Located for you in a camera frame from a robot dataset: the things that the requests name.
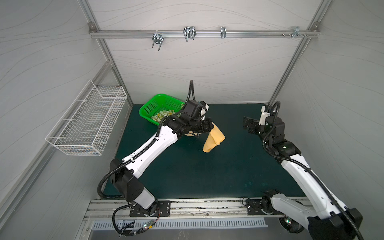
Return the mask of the yellow tan skirt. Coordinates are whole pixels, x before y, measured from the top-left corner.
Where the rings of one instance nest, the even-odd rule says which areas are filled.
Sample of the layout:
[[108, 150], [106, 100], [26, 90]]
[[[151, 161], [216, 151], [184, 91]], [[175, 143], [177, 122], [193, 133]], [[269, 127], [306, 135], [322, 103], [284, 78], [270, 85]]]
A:
[[216, 146], [219, 146], [226, 139], [221, 130], [214, 124], [203, 147], [203, 152], [209, 153]]

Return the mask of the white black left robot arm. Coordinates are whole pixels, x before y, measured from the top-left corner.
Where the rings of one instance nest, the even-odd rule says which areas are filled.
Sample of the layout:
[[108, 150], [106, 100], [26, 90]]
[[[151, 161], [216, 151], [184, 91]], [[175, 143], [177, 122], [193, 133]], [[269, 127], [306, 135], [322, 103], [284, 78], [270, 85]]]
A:
[[110, 172], [99, 182], [97, 193], [102, 200], [124, 198], [127, 203], [139, 205], [151, 215], [158, 200], [140, 182], [149, 165], [181, 137], [199, 137], [214, 129], [211, 118], [206, 117], [209, 106], [196, 101], [194, 82], [190, 81], [187, 99], [183, 107], [161, 119], [156, 133], [132, 154], [121, 161], [114, 159]]

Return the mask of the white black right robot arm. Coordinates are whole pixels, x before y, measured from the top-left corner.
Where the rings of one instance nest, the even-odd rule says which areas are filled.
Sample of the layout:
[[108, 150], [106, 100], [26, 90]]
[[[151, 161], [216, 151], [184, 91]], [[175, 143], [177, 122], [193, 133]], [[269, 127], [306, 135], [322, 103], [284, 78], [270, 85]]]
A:
[[286, 140], [285, 123], [278, 116], [280, 106], [277, 101], [262, 107], [259, 120], [245, 117], [243, 128], [259, 136], [264, 151], [291, 175], [311, 206], [271, 190], [260, 200], [260, 210], [266, 215], [283, 214], [279, 222], [293, 234], [307, 230], [314, 240], [362, 240], [362, 214], [337, 198], [315, 174], [298, 147]]

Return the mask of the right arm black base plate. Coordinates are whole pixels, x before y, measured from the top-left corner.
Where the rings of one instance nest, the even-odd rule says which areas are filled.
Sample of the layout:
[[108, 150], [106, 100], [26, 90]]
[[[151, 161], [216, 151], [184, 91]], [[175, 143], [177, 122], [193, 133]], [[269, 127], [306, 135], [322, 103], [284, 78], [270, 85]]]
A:
[[246, 198], [245, 206], [247, 209], [247, 214], [250, 216], [274, 214], [274, 210], [270, 208], [270, 205], [266, 199]]

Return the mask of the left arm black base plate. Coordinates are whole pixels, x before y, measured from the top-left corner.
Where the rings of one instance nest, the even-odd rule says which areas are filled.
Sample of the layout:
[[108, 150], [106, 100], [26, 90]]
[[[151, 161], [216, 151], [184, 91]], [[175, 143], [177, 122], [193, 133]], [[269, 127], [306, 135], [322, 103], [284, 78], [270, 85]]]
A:
[[144, 209], [139, 204], [132, 207], [130, 217], [146, 218], [146, 217], [169, 217], [171, 211], [171, 201], [155, 200], [154, 203], [147, 209]]

